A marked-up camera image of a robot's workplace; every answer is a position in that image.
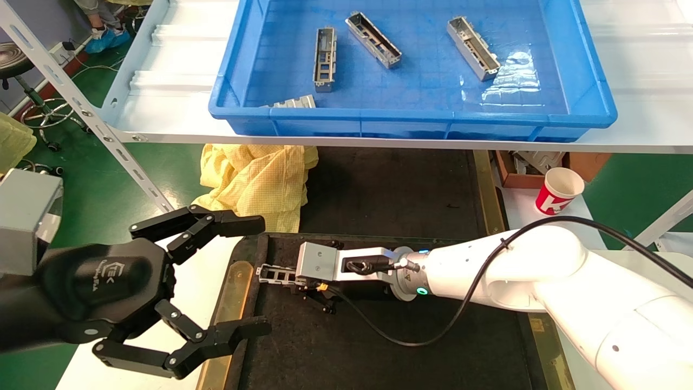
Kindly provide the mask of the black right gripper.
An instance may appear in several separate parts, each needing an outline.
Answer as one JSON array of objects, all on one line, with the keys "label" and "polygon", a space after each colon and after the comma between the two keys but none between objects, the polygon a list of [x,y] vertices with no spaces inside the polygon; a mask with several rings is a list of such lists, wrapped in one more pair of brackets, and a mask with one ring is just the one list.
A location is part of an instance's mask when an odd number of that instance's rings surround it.
[{"label": "black right gripper", "polygon": [[[344,249],[344,242],[330,241],[325,246],[337,250]],[[321,282],[298,282],[291,287],[291,293],[300,295],[305,301],[312,300],[325,314],[336,313],[334,295],[327,296],[328,286]],[[390,284],[383,281],[339,281],[336,289],[350,300],[394,300]]]}]

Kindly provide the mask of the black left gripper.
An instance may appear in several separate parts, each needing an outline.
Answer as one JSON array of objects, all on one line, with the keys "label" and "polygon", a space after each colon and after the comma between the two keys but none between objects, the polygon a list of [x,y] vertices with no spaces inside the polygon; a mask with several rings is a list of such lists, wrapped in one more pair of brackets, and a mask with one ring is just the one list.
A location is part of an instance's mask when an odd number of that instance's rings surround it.
[{"label": "black left gripper", "polygon": [[[191,205],[131,225],[135,240],[128,243],[50,249],[32,276],[2,277],[2,353],[115,335],[121,337],[107,337],[93,348],[104,365],[182,380],[206,360],[232,356],[242,341],[269,335],[272,328],[265,316],[256,316],[203,330],[162,301],[173,297],[171,262],[183,264],[218,236],[258,235],[265,228],[262,216]],[[175,235],[166,250],[154,244]],[[124,343],[159,317],[185,339],[179,349],[166,353]]]}]

